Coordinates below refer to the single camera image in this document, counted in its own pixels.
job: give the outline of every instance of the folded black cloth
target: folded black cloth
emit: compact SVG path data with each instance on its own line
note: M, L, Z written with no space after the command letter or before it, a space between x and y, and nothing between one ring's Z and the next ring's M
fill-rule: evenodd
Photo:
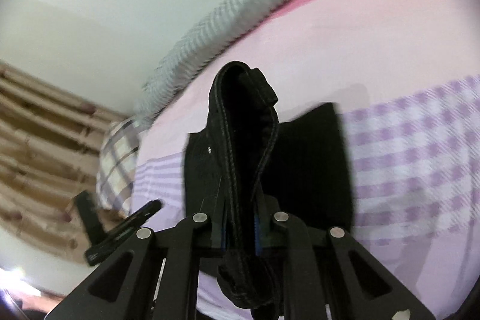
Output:
M255 256L254 195L275 196L282 210L307 225L349 230L353 216L349 170L331 103L279 124L277 96L258 69L225 65L209 95L205 129L191 134L184 179L186 213L206 197L225 194L226 253L201 263L222 292L255 320L282 315L281 264Z

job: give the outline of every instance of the triangular cutout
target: triangular cutout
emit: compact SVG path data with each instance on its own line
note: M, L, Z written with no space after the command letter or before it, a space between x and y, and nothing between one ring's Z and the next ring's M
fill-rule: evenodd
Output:
M88 292L105 301L115 302L133 258L132 253L125 252L90 285Z
M373 300L392 291L392 287L371 268L358 252L349 251L349 258L366 299Z

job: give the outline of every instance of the bed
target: bed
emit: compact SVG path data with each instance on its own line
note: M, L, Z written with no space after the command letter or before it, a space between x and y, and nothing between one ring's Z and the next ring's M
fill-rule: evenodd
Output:
M183 158L217 71L258 67L280 122L336 102L354 184L353 233L438 319L480 274L480 0L291 0L177 94L142 139L131 210L184 217ZM201 274L198 308L250 319Z

